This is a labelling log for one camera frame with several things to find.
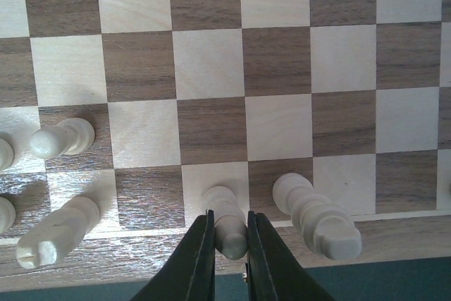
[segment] white chess piece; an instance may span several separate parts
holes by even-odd
[[[98,206],[74,197],[51,212],[18,242],[16,258],[25,269],[61,262],[99,222]]]
[[[215,246],[226,258],[237,260],[247,252],[246,217],[227,187],[210,188],[202,198],[202,209],[214,212]]]
[[[9,200],[0,197],[0,234],[6,232],[16,220],[16,209]]]
[[[291,215],[293,226],[312,252],[333,260],[359,256],[362,238],[350,215],[315,193],[306,178],[296,173],[281,176],[273,186],[273,198],[282,212]]]
[[[58,155],[84,152],[94,142],[92,125],[81,118],[69,118],[56,126],[44,126],[31,140],[32,153],[39,158],[52,159]]]
[[[7,169],[14,160],[14,151],[7,141],[0,139],[0,171]]]

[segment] chess piece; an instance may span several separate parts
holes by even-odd
[[[0,139],[0,171],[7,169],[14,160],[14,151],[7,141]]]
[[[306,178],[296,173],[281,176],[273,186],[273,198],[282,212],[291,215],[312,252],[333,260],[359,256],[362,238],[349,214],[315,193]]]
[[[16,220],[16,209],[4,197],[0,197],[0,234],[6,232]]]
[[[247,252],[246,218],[235,194],[223,186],[210,188],[202,198],[202,209],[214,212],[216,249],[230,260],[243,257]]]
[[[51,212],[18,242],[16,258],[25,269],[61,262],[99,222],[98,206],[74,197]]]
[[[81,118],[69,118],[56,126],[44,126],[36,131],[31,140],[35,156],[52,159],[58,155],[74,155],[86,151],[94,142],[92,125]]]

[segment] wooden chessboard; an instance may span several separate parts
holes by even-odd
[[[83,117],[80,156],[46,160],[41,125]],[[303,266],[451,255],[451,0],[0,0],[0,290],[152,277],[226,185]],[[273,203],[286,172],[346,208],[364,249],[312,254]],[[18,238],[76,195],[100,224],[63,263]],[[220,274],[244,260],[217,256]]]

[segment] chessboard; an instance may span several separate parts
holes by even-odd
[[[91,148],[31,154],[71,117]],[[0,0],[0,137],[17,211],[2,291],[149,279],[215,185],[305,267],[450,256],[451,0]],[[348,210],[358,258],[306,248],[272,199],[287,172]],[[18,238],[77,195],[97,227],[62,263],[20,268]]]

